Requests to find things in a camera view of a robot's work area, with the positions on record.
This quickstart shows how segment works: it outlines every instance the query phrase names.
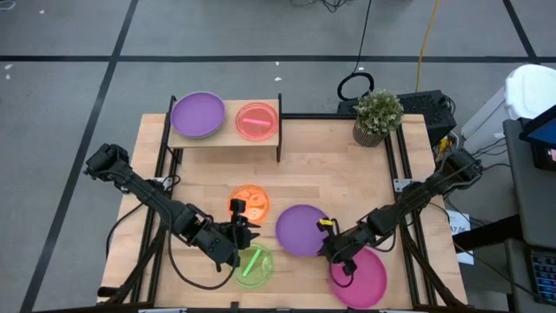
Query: electronic device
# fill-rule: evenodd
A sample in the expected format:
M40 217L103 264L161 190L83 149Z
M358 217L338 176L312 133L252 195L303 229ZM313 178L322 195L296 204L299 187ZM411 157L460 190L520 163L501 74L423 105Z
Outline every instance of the electronic device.
M556 252L530 247L526 257L535 301L556 303Z
M237 250L249 247L252 239L259 234L249 228L260 226L251 224L240 213L245 211L245 202L231 200L233 215L231 222L215 223L211 215L191 203L170 200L163 193L163 186L153 180L144 180L129 166L128 152L115 144L103 144L95 154L85 162L85 175L104 182L113 182L119 190L125 190L137 196L137 199L154 209L172 235L178 236L188 246L198 247L220 265L240 265Z
M395 203L370 211L359 219L353 228L339 232L337 225L334 227L317 223L315 227L328 233L319 250L319 256L326 257L329 263L343 263L344 274L352 276L357 271L357 266L353 261L354 256L366 246L377 247L395 234L396 228L400 226L404 246L411 251L442 300L447 305L465 306L446 288L419 252L407 229L406 215L425 208L434 196L469 188L480 179L481 172L482 166L480 166L479 160L475 160L463 149L456 150L446 159L437 163L436 171L425 182L408 184L401 191Z
M556 105L533 120L521 119L520 139L531 143L533 161L542 170L556 170Z
M456 126L452 112L447 105L447 98L442 91L431 90L398 95L404 114L421 114L425 117L428 140L434 147ZM337 112L344 115L357 114L354 106L358 99L348 99L338 104Z

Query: white container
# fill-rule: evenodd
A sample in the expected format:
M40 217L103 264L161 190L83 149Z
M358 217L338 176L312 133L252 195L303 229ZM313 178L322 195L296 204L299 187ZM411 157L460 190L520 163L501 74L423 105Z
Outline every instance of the white container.
M502 123L505 120L535 118L555 104L556 70L533 64L520 66L506 78L506 85L463 125L463 147L474 153L504 137ZM504 145L491 152L501 152L505 148ZM483 166L488 166L505 161L507 154L484 156L481 159Z

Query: table leg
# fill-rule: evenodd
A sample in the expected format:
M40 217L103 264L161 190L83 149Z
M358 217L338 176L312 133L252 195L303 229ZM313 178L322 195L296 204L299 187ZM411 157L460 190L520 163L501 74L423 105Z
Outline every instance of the table leg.
M473 250L487 245L502 243L509 238L523 240L520 216L517 214L452 236L453 241L463 250Z

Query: wooden table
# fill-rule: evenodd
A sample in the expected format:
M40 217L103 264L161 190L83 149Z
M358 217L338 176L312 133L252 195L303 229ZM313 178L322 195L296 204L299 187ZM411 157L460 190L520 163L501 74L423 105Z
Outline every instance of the wooden table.
M143 177L152 177L155 172L163 121L163 114L142 117L131 166ZM288 207L307 203L338 218L344 230L370 210L394 201L384 144L377 148L361 147L352 138L353 124L353 120L285 119L280 163L275 161L275 150L269 147L185 150L177 171L182 182L175 187L173 198L194 203L212 214L216 221L229 220L227 201L234 188L253 183L267 191L271 211L260 229L261 237L255 242L272 251L275 273L260 290L246 291L233 281L219 290L199 290L180 280L165 250L156 306L228 308L231 302L237 301L241 308L345 308L328 289L326 260L323 257L299 258L284 252L275 238L275 221ZM434 171L434 160L423 117L404 116L403 130L414 178L425 179ZM403 176L395 136L392 139L399 175ZM443 205L440 197L435 198L434 203ZM134 196L123 196L119 216L136 205ZM103 286L119 286L135 265L145 214L146 210L136 213L116 230ZM431 205L422 211L421 221L431 265L454 295L466 303L445 214ZM397 236L393 251L375 252L386 266L388 277L386 294L375 308L412 308L399 238ZM186 277L214 285L228 274L229 267L216 273L214 263L198 249L174 240L175 259ZM388 247L391 240L386 240L381 247ZM420 301L426 303L422 273L416 263L415 268ZM143 281L148 282L149 277L147 269ZM141 299L146 298L146 289L142 288Z

